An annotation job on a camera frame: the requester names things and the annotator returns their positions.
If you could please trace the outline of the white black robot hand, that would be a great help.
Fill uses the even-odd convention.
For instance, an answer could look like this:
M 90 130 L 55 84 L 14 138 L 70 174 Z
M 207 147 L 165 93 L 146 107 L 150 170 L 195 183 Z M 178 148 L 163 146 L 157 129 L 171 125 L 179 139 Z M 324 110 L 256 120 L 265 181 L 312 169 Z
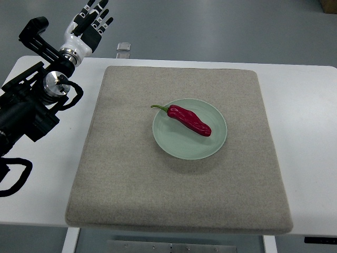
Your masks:
M 103 33 L 114 18 L 107 15 L 108 1 L 88 1 L 75 15 L 64 34 L 64 44 L 60 52 L 78 66 L 85 57 L 97 49 Z

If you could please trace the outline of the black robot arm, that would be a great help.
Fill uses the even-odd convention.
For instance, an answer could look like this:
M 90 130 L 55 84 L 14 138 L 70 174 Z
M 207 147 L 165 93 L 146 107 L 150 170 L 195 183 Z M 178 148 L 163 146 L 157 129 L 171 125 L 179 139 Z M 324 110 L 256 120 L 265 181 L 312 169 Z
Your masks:
M 2 86 L 1 155 L 6 155 L 24 135 L 36 142 L 58 123 L 57 112 L 70 109 L 84 92 L 69 80 L 75 62 L 49 45 L 41 34 L 49 25 L 46 17 L 31 19 L 19 35 L 27 48 L 49 62 L 38 62 Z

